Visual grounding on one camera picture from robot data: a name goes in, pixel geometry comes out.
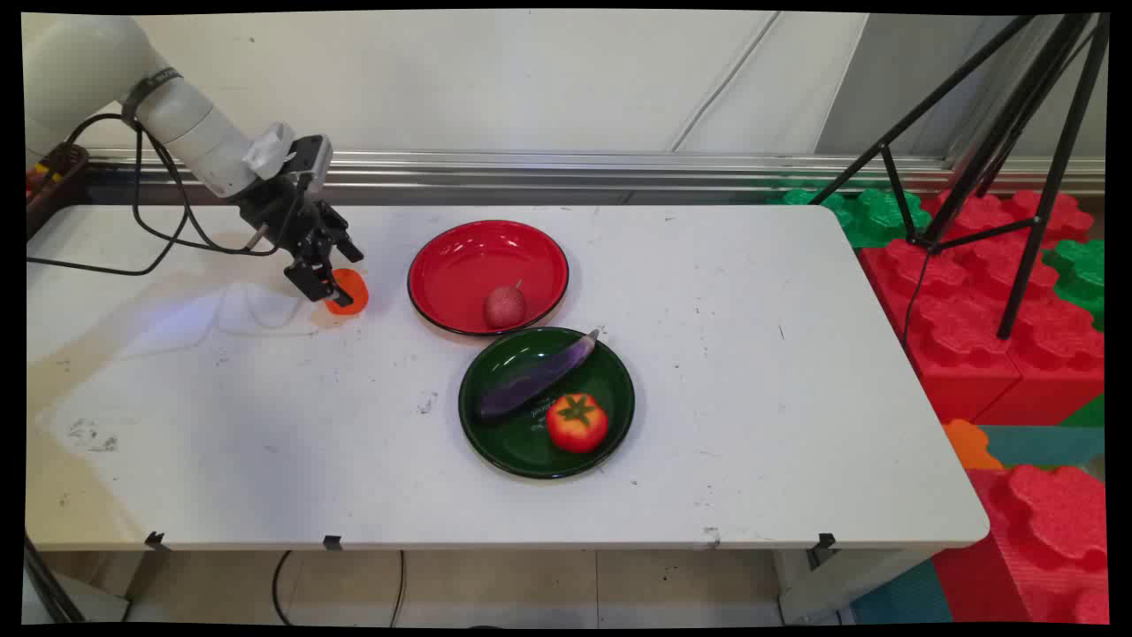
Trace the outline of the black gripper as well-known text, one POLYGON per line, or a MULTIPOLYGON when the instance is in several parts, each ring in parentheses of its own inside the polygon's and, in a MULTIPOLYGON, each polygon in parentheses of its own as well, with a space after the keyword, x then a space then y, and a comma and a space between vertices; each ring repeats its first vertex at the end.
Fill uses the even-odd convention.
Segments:
POLYGON ((335 278, 332 256, 338 251, 349 262, 359 262, 363 252, 352 242, 348 221, 321 196, 307 192, 309 181, 309 177, 276 177, 242 193, 237 199, 239 214, 251 226, 252 238, 238 251, 288 253, 291 262, 283 273, 301 294, 312 302, 328 298, 348 308, 355 298, 335 278))

